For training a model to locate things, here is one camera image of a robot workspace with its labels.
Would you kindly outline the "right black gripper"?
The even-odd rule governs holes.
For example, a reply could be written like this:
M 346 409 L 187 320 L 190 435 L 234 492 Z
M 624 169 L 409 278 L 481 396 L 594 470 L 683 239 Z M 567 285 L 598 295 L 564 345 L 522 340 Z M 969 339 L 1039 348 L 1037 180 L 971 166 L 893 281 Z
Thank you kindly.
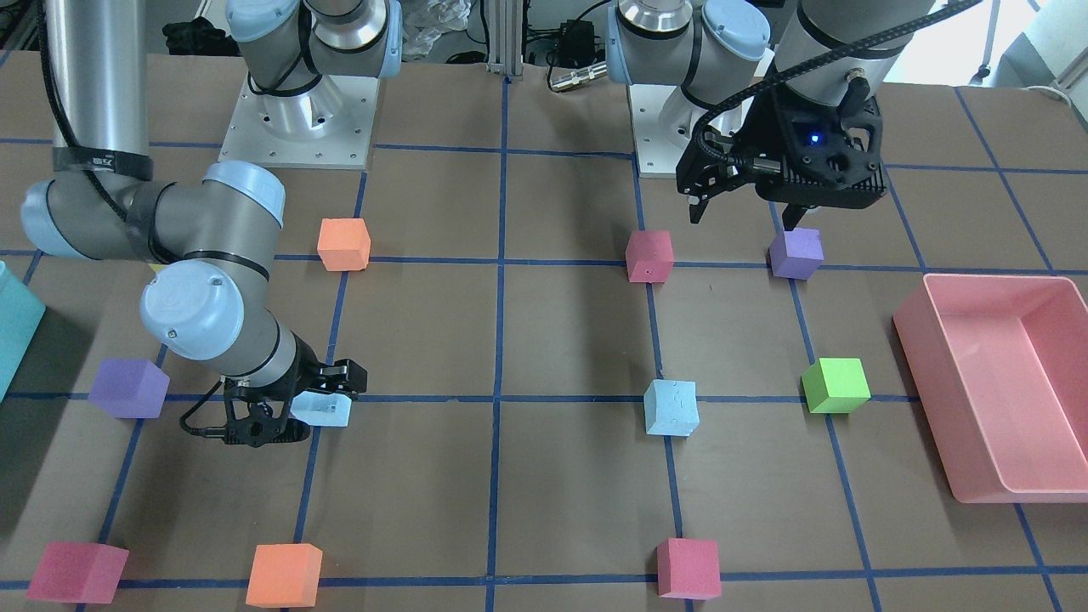
M 368 391 L 368 371 L 350 358 L 324 364 L 300 336 L 294 338 L 294 356 L 283 376 L 271 384 L 271 400 L 295 399 L 302 392 L 341 394 L 356 400 Z

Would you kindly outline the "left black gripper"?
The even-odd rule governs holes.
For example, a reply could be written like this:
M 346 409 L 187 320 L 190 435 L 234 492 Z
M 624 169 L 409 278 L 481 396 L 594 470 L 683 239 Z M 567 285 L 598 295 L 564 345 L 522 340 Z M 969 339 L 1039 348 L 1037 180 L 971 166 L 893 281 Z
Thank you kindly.
M 714 127 L 693 134 L 677 163 L 677 193 L 688 198 L 691 224 L 702 221 L 712 197 L 747 182 L 762 198 L 786 204 L 786 232 L 811 208 L 864 209 L 887 193 L 882 127 L 866 81 L 848 82 L 831 107 L 780 84 L 755 97 L 734 143 Z

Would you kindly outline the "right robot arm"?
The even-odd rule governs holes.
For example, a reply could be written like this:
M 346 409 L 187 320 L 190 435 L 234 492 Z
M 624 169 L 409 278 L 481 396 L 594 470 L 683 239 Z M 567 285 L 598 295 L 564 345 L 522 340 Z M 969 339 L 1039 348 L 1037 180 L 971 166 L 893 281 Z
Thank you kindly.
M 55 257 L 165 264 L 144 289 L 144 326 L 250 403 L 302 392 L 353 396 L 366 371 L 316 359 L 267 309 L 286 189 L 248 161 L 215 162 L 201 184 L 153 181 L 144 1 L 40 1 L 54 178 L 27 191 L 22 225 Z M 327 77 L 400 72 L 397 1 L 228 1 L 254 96 L 309 101 Z

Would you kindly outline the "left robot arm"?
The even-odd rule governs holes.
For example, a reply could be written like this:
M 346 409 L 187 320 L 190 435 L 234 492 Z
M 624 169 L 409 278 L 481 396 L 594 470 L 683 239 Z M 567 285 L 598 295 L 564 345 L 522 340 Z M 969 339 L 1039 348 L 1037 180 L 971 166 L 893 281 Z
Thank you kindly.
M 887 193 L 876 90 L 929 1 L 801 1 L 762 77 L 772 27 L 747 1 L 614 1 L 606 62 L 626 85 L 676 87 L 677 191 L 698 224 L 710 198 L 753 184 L 795 229 L 819 207 L 865 209 Z

